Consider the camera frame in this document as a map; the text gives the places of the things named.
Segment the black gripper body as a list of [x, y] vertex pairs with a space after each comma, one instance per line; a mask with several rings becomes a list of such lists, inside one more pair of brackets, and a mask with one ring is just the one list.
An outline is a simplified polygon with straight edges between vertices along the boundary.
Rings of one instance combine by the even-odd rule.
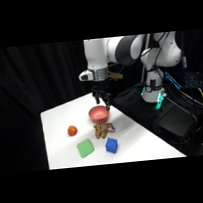
[[108, 86], [109, 86], [109, 80], [105, 79], [100, 82], [94, 81], [92, 84], [92, 89], [91, 92], [93, 94], [93, 97], [95, 95], [99, 95], [100, 99], [104, 101], [104, 96], [110, 96], [110, 93], [108, 91]]

